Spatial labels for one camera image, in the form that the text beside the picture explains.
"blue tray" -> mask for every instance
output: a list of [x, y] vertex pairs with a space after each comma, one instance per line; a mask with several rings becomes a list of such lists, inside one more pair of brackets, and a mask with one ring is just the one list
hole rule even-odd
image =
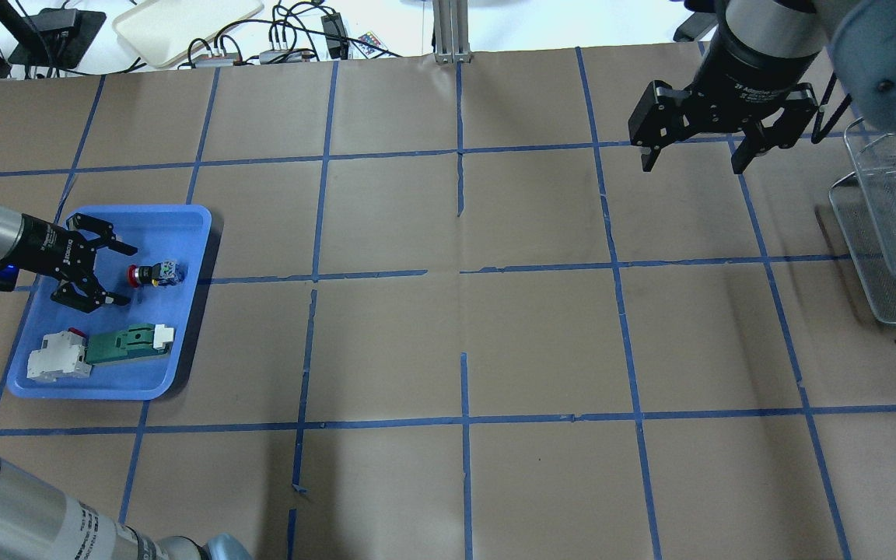
[[[85, 206], [75, 210], [113, 223], [122, 241], [139, 249], [128, 257], [110, 249], [100, 249], [96, 256], [96, 277], [107, 290], [131, 297], [125, 306], [103, 305], [92, 313], [83, 313], [51, 301], [57, 289], [54, 278], [39, 277], [34, 285], [33, 301], [26, 319], [19, 327], [16, 350], [7, 373], [7, 385], [17, 397], [31, 398], [95, 398], [95, 400], [149, 401], [161, 396], [179, 372], [182, 347], [195, 340], [204, 294], [197, 300], [200, 270], [205, 263], [211, 269], [215, 251], [210, 244], [212, 216], [198, 205], [125, 205]], [[177, 286], [145, 286], [131, 289], [127, 268], [132, 264], [152, 265], [165, 259], [177, 260], [185, 267], [185, 278]], [[196, 316], [191, 317], [193, 308]], [[165, 357], [146, 361], [95, 366], [86, 379], [61, 378], [53, 383], [26, 379], [30, 352], [40, 347], [44, 334], [58, 333], [75, 327], [88, 334], [125, 329], [134, 323], [164, 324], [175, 329], [175, 340]], [[188, 351], [182, 364], [191, 364]]]

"grid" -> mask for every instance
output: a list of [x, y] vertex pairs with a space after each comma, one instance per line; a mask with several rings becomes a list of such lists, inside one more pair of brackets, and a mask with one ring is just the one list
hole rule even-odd
[[[353, 280], [359, 278], [396, 278], [423, 276], [428, 273], [427, 270], [389, 270], [383, 272], [348, 272], [348, 273], [320, 273], [320, 239], [323, 234], [324, 213], [326, 212], [327, 201], [327, 168], [331, 160], [338, 159], [386, 159], [387, 157], [424, 157], [424, 156], [444, 156], [450, 153], [457, 155], [458, 169], [458, 215], [465, 212], [465, 156], [470, 153], [489, 153], [489, 152], [536, 152], [536, 150], [557, 150], [557, 149], [591, 149], [593, 150], [593, 158], [595, 162], [595, 173], [597, 174], [597, 184], [600, 187], [598, 191], [598, 199], [600, 199], [600, 208], [604, 217], [605, 235], [607, 235], [607, 248], [609, 252], [609, 260], [605, 262], [583, 262], [583, 263], [563, 263], [563, 264], [541, 264], [541, 265], [515, 265], [494, 267], [488, 266], [477, 270], [459, 270], [462, 275], [476, 274], [494, 274], [494, 273], [522, 273], [537, 271], [559, 271], [559, 270], [609, 270], [611, 271], [612, 284], [611, 288], [616, 300], [616, 310], [618, 316], [611, 317], [611, 321], [617, 321], [622, 333], [622, 343], [625, 349], [626, 366], [628, 373], [628, 385], [630, 387], [630, 397], [632, 397], [632, 411], [630, 412], [595, 412], [595, 414], [582, 415], [470, 415], [469, 405], [469, 376], [468, 376], [468, 357], [465, 352], [460, 355], [459, 359], [459, 387], [461, 391], [461, 414], [451, 415], [451, 417], [437, 418], [396, 418], [381, 419], [381, 421], [340, 421], [340, 422], [308, 422], [306, 420], [306, 404], [310, 397], [310, 383], [312, 383], [313, 372], [313, 331], [314, 318], [316, 318], [317, 297], [319, 292], [314, 288], [310, 291], [310, 301], [308, 302], [308, 319], [306, 319], [306, 340], [305, 354], [303, 354], [303, 378], [302, 390], [299, 395], [299, 415], [296, 422], [261, 422], [261, 423], [225, 423], [225, 425], [147, 425], [149, 417], [150, 403], [142, 403], [139, 412], [139, 420], [136, 426], [102, 426], [102, 428], [70, 428], [70, 429], [0, 429], [0, 436], [47, 436], [47, 435], [113, 435], [114, 433], [122, 433], [122, 435], [134, 435], [135, 442], [132, 447], [131, 463], [129, 464], [127, 479], [125, 479], [124, 497], [122, 497], [120, 521], [125, 521], [127, 517], [129, 503], [131, 503], [132, 492], [134, 492], [135, 472], [138, 466], [138, 457], [140, 447], [142, 447], [143, 437], [146, 435], [155, 435], [156, 433], [189, 433], [189, 432], [267, 432], [267, 430], [276, 430], [276, 432], [294, 432], [296, 435], [296, 448], [294, 454], [294, 464], [292, 465], [292, 486], [297, 492], [301, 492], [301, 475], [303, 463], [303, 437], [307, 430], [321, 429], [377, 429], [377, 428], [403, 428], [403, 426], [421, 426], [421, 425], [458, 425], [462, 429], [462, 457], [464, 478], [464, 521], [465, 521], [465, 553], [466, 558], [477, 557], [473, 545], [473, 497], [472, 497], [472, 468], [471, 468], [471, 450], [470, 450], [470, 427], [473, 425], [491, 425], [492, 423], [528, 423], [528, 422], [632, 422], [637, 436], [637, 447], [640, 461], [640, 471], [642, 474], [642, 485], [645, 499], [645, 506], [648, 516], [649, 531], [651, 536], [652, 551], [654, 557], [662, 558], [662, 549], [659, 538], [659, 528], [657, 523], [657, 507], [652, 492], [652, 482], [649, 469], [649, 460], [646, 447], [645, 422], [653, 421], [653, 419], [683, 419], [683, 418], [765, 418], [765, 417], [801, 417], [807, 423], [807, 429], [810, 433], [812, 447], [814, 448], [815, 460], [817, 467], [821, 473], [821, 482], [824, 486], [826, 499], [828, 500], [829, 512], [831, 513], [831, 523], [835, 526], [835, 534], [838, 539], [840, 550], [842, 550], [843, 558], [851, 558], [852, 554], [849, 549], [849, 540], [846, 538], [845, 530], [842, 524], [842, 518], [839, 514], [839, 507], [836, 501], [835, 492], [833, 492], [831, 479], [829, 479], [828, 467], [826, 467], [824, 450], [821, 447], [821, 440], [818, 437], [817, 426], [815, 426], [815, 417], [818, 415], [868, 415], [868, 414], [884, 414], [884, 412], [896, 412], [896, 404], [872, 404], [872, 405], [829, 405], [829, 407], [814, 407], [808, 397], [806, 387], [803, 385], [803, 376], [800, 372], [800, 363], [797, 358], [796, 348], [794, 348], [793, 337], [790, 334], [790, 327], [787, 323], [785, 307], [781, 293], [776, 287], [774, 269], [772, 265], [775, 263], [789, 262], [811, 262], [811, 261], [831, 261], [844, 260], [847, 255], [824, 255], [824, 254], [800, 254], [800, 255], [771, 255], [767, 244], [765, 244], [762, 236], [760, 223], [756, 207], [750, 196], [750, 189], [747, 186], [746, 177], [743, 174], [737, 175], [744, 204], [747, 207], [747, 213], [751, 221], [751, 227], [754, 230], [754, 237], [758, 245], [758, 256], [737, 256], [732, 258], [701, 258], [701, 259], [685, 259], [685, 260], [635, 260], [621, 261], [618, 258], [618, 249], [616, 248], [614, 233], [611, 227], [611, 210], [608, 208], [607, 198], [607, 177], [604, 173], [604, 163], [601, 160], [601, 149], [612, 148], [612, 146], [626, 146], [628, 142], [601, 142], [597, 134], [597, 118], [593, 110], [593, 99], [590, 95], [590, 79], [588, 79], [586, 65], [583, 63], [583, 53], [578, 47], [576, 48], [576, 60], [579, 64], [579, 77], [582, 79], [583, 96], [586, 100], [586, 110], [588, 121], [590, 122], [590, 142], [579, 143], [559, 143], [558, 145], [517, 145], [517, 146], [484, 146], [484, 148], [465, 148], [463, 118], [462, 118], [462, 99], [463, 99], [463, 72], [462, 66], [456, 67], [456, 103], [457, 103], [457, 148], [452, 149], [435, 149], [420, 150], [420, 152], [364, 152], [355, 153], [355, 155], [331, 155], [331, 128], [334, 123], [334, 98], [335, 90], [338, 85], [339, 63], [334, 63], [331, 68], [330, 92], [328, 92], [327, 101], [327, 123], [326, 134], [324, 134], [324, 149], [320, 156], [290, 156], [290, 157], [266, 157], [266, 159], [231, 159], [217, 160], [217, 162], [204, 162], [203, 150], [205, 148], [207, 132], [209, 132], [210, 118], [213, 113], [214, 100], [217, 95], [217, 88], [220, 81], [220, 71], [217, 68], [214, 71], [212, 86], [209, 93], [209, 99], [206, 106], [205, 116], [203, 120], [202, 134], [195, 159], [192, 162], [176, 162], [176, 163], [154, 163], [143, 164], [143, 166], [95, 166], [81, 167], [79, 160], [82, 156], [82, 150], [85, 148], [86, 139], [89, 137], [89, 130], [93, 125], [93, 118], [96, 116], [96, 108], [99, 106], [100, 97], [103, 95], [103, 88], [106, 85], [106, 78], [100, 78], [97, 86], [95, 99], [93, 99], [92, 109], [89, 110], [88, 120], [85, 122], [84, 130], [82, 130], [81, 139], [77, 152], [75, 152], [72, 165], [68, 169], [52, 169], [52, 170], [18, 170], [18, 171], [0, 171], [0, 177], [24, 177], [25, 175], [39, 174], [61, 174], [67, 175], [65, 187], [58, 206], [58, 213], [54, 220], [61, 217], [61, 209], [67, 201], [68, 195], [71, 194], [74, 187], [75, 177], [83, 173], [109, 173], [109, 171], [120, 170], [156, 170], [156, 169], [175, 169], [175, 167], [185, 167], [191, 169], [191, 177], [188, 184], [188, 195], [185, 202], [191, 203], [195, 192], [196, 180], [199, 171], [204, 166], [245, 166], [245, 164], [254, 163], [292, 163], [292, 162], [315, 162], [320, 163], [320, 187], [319, 187], [319, 203], [317, 203], [316, 228], [314, 228], [313, 238], [313, 270], [309, 275], [292, 275], [285, 277], [278, 276], [258, 276], [258, 277], [217, 277], [206, 280], [207, 284], [240, 284], [240, 283], [274, 283], [274, 282], [312, 282], [314, 285], [320, 282], [334, 280]], [[693, 138], [689, 142], [725, 142], [732, 152], [735, 150], [735, 141], [731, 135], [726, 137], [708, 137]], [[629, 315], [625, 307], [625, 294], [622, 289], [621, 271], [632, 267], [662, 267], [662, 266], [715, 266], [725, 264], [760, 264], [764, 268], [765, 275], [768, 278], [769, 291], [772, 294], [772, 302], [775, 305], [776, 321], [782, 330], [783, 340], [785, 340], [787, 355], [789, 355], [790, 366], [792, 366], [794, 380], [796, 381], [797, 390], [800, 394], [800, 407], [796, 408], [749, 408], [749, 410], [707, 410], [707, 411], [644, 411], [641, 397], [639, 396], [638, 380], [635, 374], [634, 357], [632, 351], [632, 331], [630, 331]], [[17, 291], [29, 292], [34, 287], [20, 287]], [[29, 311], [29, 302], [24, 311], [22, 322], [25, 323], [27, 313]], [[0, 382], [0, 403], [2, 400], [3, 390], [5, 386], [5, 375], [3, 373]], [[296, 525], [298, 525], [298, 510], [292, 508], [288, 514], [287, 538], [289, 545], [289, 557], [292, 557], [294, 549], [294, 541], [296, 538]]]

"white circuit breaker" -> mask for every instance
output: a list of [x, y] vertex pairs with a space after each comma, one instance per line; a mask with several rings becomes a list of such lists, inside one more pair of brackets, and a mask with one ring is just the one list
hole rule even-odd
[[84, 379], [92, 372], [85, 361], [85, 337], [71, 331], [47, 334], [40, 350], [30, 353], [26, 378], [53, 383], [58, 378]]

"blue tape line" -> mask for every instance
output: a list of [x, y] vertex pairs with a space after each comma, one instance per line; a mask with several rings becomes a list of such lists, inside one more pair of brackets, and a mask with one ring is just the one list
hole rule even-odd
[[842, 405], [842, 407], [814, 407], [812, 414], [816, 415], [871, 415], [891, 412], [895, 414], [896, 404], [856, 404]]
[[547, 145], [499, 145], [488, 148], [465, 148], [463, 153], [501, 153], [501, 152], [543, 152], [549, 149], [585, 149], [593, 148], [593, 143], [547, 143]]
[[455, 153], [454, 149], [419, 149], [415, 152], [374, 152], [374, 153], [335, 153], [331, 155], [331, 162], [335, 159], [386, 159], [387, 157], [424, 157], [444, 156], [447, 153]]
[[665, 411], [645, 412], [645, 419], [697, 419], [697, 418], [765, 418], [793, 417], [804, 414], [803, 408], [738, 408], [729, 411]]
[[127, 469], [127, 483], [124, 485], [124, 499], [120, 504], [120, 522], [127, 522], [127, 511], [131, 507], [131, 493], [134, 492], [134, 478], [136, 478], [136, 465], [140, 460], [140, 444], [143, 443], [143, 435], [147, 426], [147, 411], [150, 410], [150, 401], [140, 404], [140, 418], [136, 426], [134, 436], [134, 451], [131, 453], [131, 465]]
[[149, 425], [146, 433], [291, 432], [296, 422], [202, 423], [201, 425]]
[[195, 162], [140, 163], [138, 166], [98, 166], [82, 167], [78, 173], [109, 173], [110, 171], [178, 170], [195, 166]]
[[259, 166], [262, 163], [320, 162], [323, 156], [252, 157], [252, 159], [217, 159], [200, 163], [203, 167]]
[[68, 196], [71, 195], [72, 188], [75, 186], [75, 170], [78, 169], [79, 160], [82, 159], [82, 151], [85, 149], [85, 141], [89, 139], [89, 131], [92, 130], [92, 121], [96, 118], [96, 109], [99, 109], [99, 99], [103, 96], [103, 87], [106, 85], [106, 76], [100, 75], [99, 85], [96, 86], [96, 96], [92, 99], [92, 106], [89, 108], [89, 117], [85, 120], [85, 127], [82, 128], [82, 137], [79, 138], [78, 148], [75, 150], [75, 158], [72, 159], [72, 168], [68, 172], [68, 178], [65, 180], [65, 188], [61, 191], [61, 199], [58, 201], [58, 211], [54, 213], [54, 223], [61, 221], [61, 213], [64, 211], [65, 202], [68, 202]]
[[419, 425], [461, 425], [459, 417], [376, 419], [376, 421], [306, 422], [303, 429], [413, 428]]
[[770, 257], [769, 262], [815, 262], [848, 260], [849, 255], [789, 255], [783, 257]]
[[296, 508], [292, 508], [289, 510], [289, 525], [288, 528], [285, 529], [285, 549], [287, 552], [285, 553], [285, 557], [288, 560], [292, 560], [292, 554], [295, 553], [296, 549]]
[[[424, 276], [427, 269], [416, 270], [381, 270], [378, 272], [337, 272], [331, 274], [320, 274], [317, 280], [324, 282], [327, 280], [359, 280], [363, 278], [403, 278], [408, 276]], [[294, 274], [293, 276], [239, 276], [235, 278], [206, 278], [200, 280], [203, 285], [221, 285], [221, 284], [268, 284], [274, 282], [312, 282], [313, 276], [310, 274]]]
[[216, 102], [216, 88], [220, 84], [220, 68], [213, 71], [213, 85], [209, 89], [209, 100], [206, 102], [206, 116], [202, 121], [202, 134], [199, 135], [199, 146], [196, 148], [196, 159], [192, 163], [192, 177], [189, 177], [189, 191], [185, 195], [186, 205], [191, 205], [192, 196], [196, 191], [196, 178], [199, 177], [199, 166], [202, 163], [202, 153], [206, 150], [206, 135], [209, 134], [209, 121], [213, 117], [213, 103]]
[[[25, 325], [28, 316], [30, 315], [30, 307], [33, 305], [33, 293], [32, 291], [36, 290], [36, 287], [40, 283], [40, 276], [37, 276], [33, 281], [33, 286], [30, 287], [30, 294], [26, 298], [26, 305], [23, 308], [23, 315], [20, 317], [19, 324]], [[2, 376], [0, 378], [0, 404], [2, 404], [2, 394], [6, 389], [6, 379], [9, 376], [9, 364], [12, 364], [13, 359], [16, 357], [16, 348], [19, 347], [19, 336], [20, 332], [16, 331], [16, 336], [13, 337], [12, 347], [9, 349], [9, 358], [6, 359], [6, 366], [2, 371]]]
[[320, 274], [319, 280], [355, 280], [360, 278], [402, 278], [404, 276], [423, 276], [426, 269], [416, 270], [383, 270], [380, 272], [338, 272], [334, 274]]
[[[579, 78], [583, 81], [583, 96], [586, 99], [586, 114], [590, 118], [590, 139], [593, 141], [593, 160], [597, 165], [597, 185], [600, 188], [600, 208], [604, 213], [604, 230], [607, 233], [607, 248], [611, 252], [611, 262], [619, 262], [618, 249], [614, 245], [611, 230], [611, 210], [607, 206], [607, 185], [604, 181], [604, 162], [600, 158], [600, 142], [597, 137], [597, 119], [593, 112], [593, 99], [590, 98], [590, 81], [586, 77], [586, 64], [583, 63], [583, 49], [576, 47], [576, 63], [579, 64]], [[625, 361], [628, 371], [628, 385], [632, 390], [632, 411], [635, 415], [635, 433], [638, 440], [638, 460], [641, 465], [642, 486], [645, 493], [645, 508], [648, 513], [648, 527], [652, 538], [652, 554], [656, 560], [662, 560], [662, 547], [659, 543], [658, 521], [655, 516], [655, 499], [652, 495], [652, 478], [648, 468], [648, 450], [645, 444], [645, 429], [638, 396], [638, 380], [635, 375], [634, 355], [632, 353], [632, 335], [628, 329], [627, 310], [625, 309], [625, 291], [621, 286], [620, 267], [612, 267], [614, 275], [614, 294], [618, 301], [618, 319], [621, 337], [625, 344]]]
[[331, 92], [327, 99], [327, 125], [324, 128], [324, 156], [320, 166], [320, 194], [317, 195], [317, 227], [313, 231], [313, 280], [320, 279], [320, 241], [324, 234], [324, 202], [327, 200], [327, 168], [331, 163], [331, 130], [334, 127], [334, 92], [338, 89], [338, 61], [331, 69]]
[[715, 264], [744, 264], [762, 262], [762, 257], [725, 257], [713, 259], [683, 259], [683, 260], [636, 260], [618, 263], [620, 268], [649, 267], [649, 266], [693, 266]]
[[462, 353], [459, 358], [462, 369], [462, 418], [469, 418], [469, 354]]
[[241, 276], [237, 278], [205, 278], [199, 280], [200, 284], [264, 284], [269, 282], [308, 282], [313, 280], [309, 274], [296, 274], [293, 276]]
[[313, 323], [317, 319], [317, 291], [310, 291], [310, 315], [306, 319], [306, 347], [303, 349], [303, 385], [299, 388], [299, 428], [296, 429], [296, 452], [292, 454], [292, 484], [299, 485], [303, 472], [303, 433], [306, 430], [306, 399], [310, 395], [310, 363], [313, 361]]
[[462, 496], [465, 508], [465, 558], [472, 560], [472, 446], [469, 437], [469, 355], [459, 359], [462, 371]]
[[465, 155], [465, 142], [463, 141], [462, 131], [462, 63], [455, 63], [455, 118], [458, 146], [458, 213], [455, 216], [462, 216], [465, 210], [465, 167], [463, 167], [462, 156]]
[[6, 436], [125, 436], [136, 433], [136, 426], [105, 425], [95, 428], [0, 428], [0, 437]]
[[599, 145], [601, 148], [623, 148], [623, 146], [632, 145], [632, 142], [630, 142], [630, 141], [616, 141], [616, 142], [606, 141], [606, 142], [597, 142], [597, 145]]
[[609, 262], [582, 262], [570, 264], [539, 264], [539, 265], [513, 265], [513, 266], [484, 266], [479, 270], [463, 270], [459, 274], [493, 274], [504, 272], [541, 272], [548, 270], [597, 270], [611, 268]]
[[[896, 404], [850, 404], [837, 407], [816, 407], [812, 415], [882, 415], [896, 414]], [[719, 411], [650, 411], [643, 412], [645, 421], [662, 419], [702, 418], [765, 418], [803, 415], [803, 408], [735, 408]], [[145, 433], [221, 433], [221, 432], [295, 432], [298, 429], [381, 429], [412, 428], [423, 425], [497, 425], [497, 423], [552, 422], [633, 422], [634, 412], [588, 412], [582, 415], [485, 415], [484, 417], [435, 417], [378, 419], [348, 422], [258, 422], [215, 423], [214, 425], [150, 425]], [[1, 436], [110, 436], [136, 433], [135, 426], [86, 426], [85, 428], [0, 429]]]
[[0, 171], [0, 177], [31, 177], [31, 175], [64, 175], [68, 173], [71, 173], [71, 170]]
[[[734, 153], [735, 141], [731, 138], [731, 135], [728, 138], [728, 146]], [[803, 407], [804, 418], [807, 420], [807, 431], [810, 433], [811, 446], [814, 447], [814, 457], [817, 460], [818, 470], [821, 473], [821, 484], [824, 486], [825, 497], [828, 499], [828, 509], [831, 511], [832, 522], [835, 525], [835, 535], [838, 538], [839, 547], [842, 549], [842, 557], [845, 560], [850, 560], [852, 554], [849, 550], [849, 539], [846, 538], [845, 528], [842, 525], [842, 515], [839, 514], [838, 504], [835, 501], [835, 490], [832, 488], [831, 478], [828, 475], [828, 465], [825, 462], [824, 451], [821, 449], [821, 439], [818, 437], [817, 426], [814, 424], [814, 415], [811, 414], [811, 404], [807, 397], [807, 390], [803, 386], [800, 361], [797, 359], [797, 353], [793, 347], [793, 336], [790, 334], [790, 326], [786, 321], [786, 312], [783, 311], [783, 301], [781, 296], [779, 296], [779, 288], [776, 287], [776, 277], [768, 259], [767, 246], [765, 246], [765, 239], [762, 237], [762, 230], [756, 216], [756, 206], [753, 205], [746, 177], [744, 177], [743, 173], [739, 173], [737, 177], [739, 177], [739, 185], [742, 187], [742, 198], [746, 202], [746, 209], [749, 210], [751, 226], [753, 226], [753, 231], [756, 233], [756, 244], [758, 249], [760, 249], [760, 255], [765, 259], [762, 267], [764, 267], [765, 275], [767, 275], [769, 292], [772, 294], [772, 302], [774, 302], [776, 308], [776, 318], [779, 319], [783, 341], [786, 343], [786, 353], [789, 356], [790, 369], [793, 370], [793, 379], [796, 381], [797, 391], [800, 393], [800, 403], [801, 407]]]

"metal rod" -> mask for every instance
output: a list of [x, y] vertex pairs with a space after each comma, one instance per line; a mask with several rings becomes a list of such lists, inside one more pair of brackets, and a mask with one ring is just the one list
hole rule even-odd
[[33, 60], [46, 61], [47, 51], [44, 43], [40, 41], [37, 32], [30, 26], [30, 22], [9, 4], [8, 0], [0, 0], [0, 22], [15, 37], [19, 44], [29, 51]]

